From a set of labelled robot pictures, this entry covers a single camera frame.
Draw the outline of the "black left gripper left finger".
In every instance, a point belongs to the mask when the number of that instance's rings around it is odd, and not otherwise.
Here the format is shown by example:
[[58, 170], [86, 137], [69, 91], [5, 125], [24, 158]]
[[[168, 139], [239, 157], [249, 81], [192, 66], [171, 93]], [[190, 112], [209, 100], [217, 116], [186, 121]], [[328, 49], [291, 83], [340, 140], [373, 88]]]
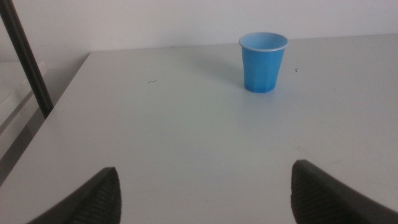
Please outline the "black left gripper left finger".
[[31, 223], [120, 223], [121, 188], [115, 167], [105, 167]]

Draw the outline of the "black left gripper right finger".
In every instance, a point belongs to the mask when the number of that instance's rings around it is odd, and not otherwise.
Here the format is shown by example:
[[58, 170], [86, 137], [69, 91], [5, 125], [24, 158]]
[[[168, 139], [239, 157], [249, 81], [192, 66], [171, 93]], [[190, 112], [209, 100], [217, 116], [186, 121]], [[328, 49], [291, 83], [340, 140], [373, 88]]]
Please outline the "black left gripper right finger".
[[397, 223], [397, 212], [364, 196], [307, 160], [292, 166], [290, 204], [297, 223]]

